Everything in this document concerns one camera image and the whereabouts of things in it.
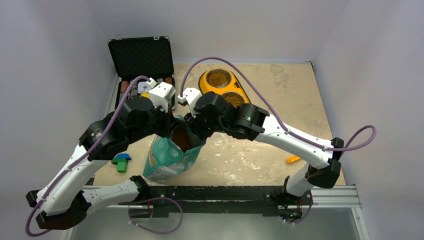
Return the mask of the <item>green dog food bag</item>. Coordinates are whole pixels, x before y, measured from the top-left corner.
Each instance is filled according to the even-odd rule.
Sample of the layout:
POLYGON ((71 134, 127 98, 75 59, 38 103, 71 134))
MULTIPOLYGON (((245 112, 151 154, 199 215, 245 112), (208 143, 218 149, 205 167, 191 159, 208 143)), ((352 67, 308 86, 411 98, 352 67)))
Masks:
POLYGON ((196 136, 183 116, 169 137, 155 136, 149 146, 143 176, 161 183, 187 172, 196 162, 206 140, 196 136))

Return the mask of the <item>yellow plastic scoop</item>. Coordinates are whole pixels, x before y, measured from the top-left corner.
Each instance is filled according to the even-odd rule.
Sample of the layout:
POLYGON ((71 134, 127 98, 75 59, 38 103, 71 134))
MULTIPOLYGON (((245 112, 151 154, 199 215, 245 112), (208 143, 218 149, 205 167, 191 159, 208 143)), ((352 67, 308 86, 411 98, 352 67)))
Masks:
POLYGON ((292 163, 294 163, 294 162, 296 162, 296 161, 299 161, 300 159, 301 159, 301 158, 300 158, 299 156, 294 155, 294 156, 291 156, 291 157, 287 158, 287 159, 286 159, 286 162, 287 162, 288 164, 292 164, 292 163))

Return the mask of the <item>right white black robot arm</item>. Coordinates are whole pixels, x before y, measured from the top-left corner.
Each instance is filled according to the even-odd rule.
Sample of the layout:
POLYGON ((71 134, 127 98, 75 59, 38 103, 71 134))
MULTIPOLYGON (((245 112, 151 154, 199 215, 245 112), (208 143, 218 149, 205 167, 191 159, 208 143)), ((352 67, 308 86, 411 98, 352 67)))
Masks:
POLYGON ((323 149, 341 148, 344 142, 340 138, 326 140, 290 126, 283 128, 267 110, 250 103, 235 108, 212 91, 202 94, 195 88, 187 88, 178 102, 189 107, 190 112, 184 119, 201 138, 226 133, 238 140, 277 147, 306 161, 301 170, 284 181, 280 196, 288 204, 313 187, 333 188, 340 176, 340 153, 323 149))

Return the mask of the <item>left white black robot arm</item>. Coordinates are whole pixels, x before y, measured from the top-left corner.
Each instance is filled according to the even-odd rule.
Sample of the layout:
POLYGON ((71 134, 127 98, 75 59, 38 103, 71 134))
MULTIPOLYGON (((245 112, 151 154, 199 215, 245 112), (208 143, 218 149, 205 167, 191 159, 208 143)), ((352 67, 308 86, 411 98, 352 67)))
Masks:
POLYGON ((150 187, 139 175, 116 185, 85 190, 84 185, 129 145, 151 135, 167 137, 176 121, 165 97, 131 97, 82 134, 71 158, 43 189, 26 195, 31 216, 44 232, 67 230, 106 207, 146 203, 150 187))

